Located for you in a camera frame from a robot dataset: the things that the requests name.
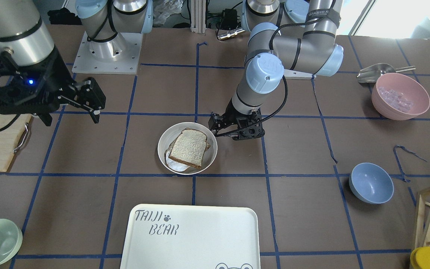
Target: yellow container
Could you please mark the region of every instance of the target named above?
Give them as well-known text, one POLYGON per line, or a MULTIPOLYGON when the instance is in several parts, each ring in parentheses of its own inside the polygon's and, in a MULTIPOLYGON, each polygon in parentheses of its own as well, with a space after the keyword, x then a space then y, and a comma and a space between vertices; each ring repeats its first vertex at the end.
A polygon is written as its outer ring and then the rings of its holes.
POLYGON ((430 269, 430 247, 418 247, 411 252, 414 269, 430 269))

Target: pink bowl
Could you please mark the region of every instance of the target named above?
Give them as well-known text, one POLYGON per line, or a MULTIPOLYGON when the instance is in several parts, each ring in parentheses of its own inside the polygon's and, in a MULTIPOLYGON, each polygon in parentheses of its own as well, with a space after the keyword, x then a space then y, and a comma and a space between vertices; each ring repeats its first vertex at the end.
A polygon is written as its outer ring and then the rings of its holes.
POLYGON ((416 80, 399 73, 387 73, 382 75, 374 85, 371 99, 375 109, 384 117, 393 120, 408 120, 425 113, 430 107, 430 98, 422 85, 416 80), (412 102, 412 107, 408 112, 401 112, 390 106, 379 95, 379 88, 395 90, 401 93, 403 98, 412 102))

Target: frog face drawing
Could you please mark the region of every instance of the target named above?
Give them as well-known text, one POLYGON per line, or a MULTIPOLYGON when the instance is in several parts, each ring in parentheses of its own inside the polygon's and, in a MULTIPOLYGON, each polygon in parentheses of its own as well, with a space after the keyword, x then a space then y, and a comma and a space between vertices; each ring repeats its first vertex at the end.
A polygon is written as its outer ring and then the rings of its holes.
POLYGON ((241 267, 228 267, 223 262, 220 262, 219 264, 217 264, 215 269, 253 269, 253 267, 247 263, 243 264, 241 267))

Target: brown table surface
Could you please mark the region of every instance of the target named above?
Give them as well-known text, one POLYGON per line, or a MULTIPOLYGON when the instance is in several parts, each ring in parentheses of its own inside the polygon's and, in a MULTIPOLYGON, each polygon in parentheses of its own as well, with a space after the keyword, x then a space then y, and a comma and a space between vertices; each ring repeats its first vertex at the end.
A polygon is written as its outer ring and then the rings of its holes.
MULTIPOLYGON (((48 26, 71 68, 81 26, 48 26)), ((24 231, 14 269, 118 269, 130 209, 139 203, 240 206, 258 215, 263 269, 407 268, 417 191, 430 186, 430 110, 408 121, 380 117, 360 68, 389 63, 430 94, 430 41, 338 36, 345 59, 336 75, 289 80, 288 102, 266 121, 263 139, 218 138, 213 165, 178 177, 156 155, 157 141, 182 121, 207 125, 240 81, 248 34, 218 42, 188 29, 145 35, 138 75, 94 75, 107 96, 100 123, 73 107, 53 125, 33 121, 29 143, 0 174, 0 218, 24 231), (393 147, 404 145, 423 162, 393 147), (330 149, 338 164, 330 156, 330 149), (382 205, 350 191, 361 162, 383 167, 395 186, 382 205)), ((76 80, 88 75, 78 74, 76 80)), ((262 106, 274 111, 281 85, 262 106)))

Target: tray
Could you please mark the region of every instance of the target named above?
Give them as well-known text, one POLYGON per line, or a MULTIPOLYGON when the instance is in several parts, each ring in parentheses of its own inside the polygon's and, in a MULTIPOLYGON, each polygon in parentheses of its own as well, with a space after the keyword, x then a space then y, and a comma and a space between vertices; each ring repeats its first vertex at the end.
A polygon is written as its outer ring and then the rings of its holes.
POLYGON ((260 269, 258 219, 242 207, 139 204, 121 269, 260 269))

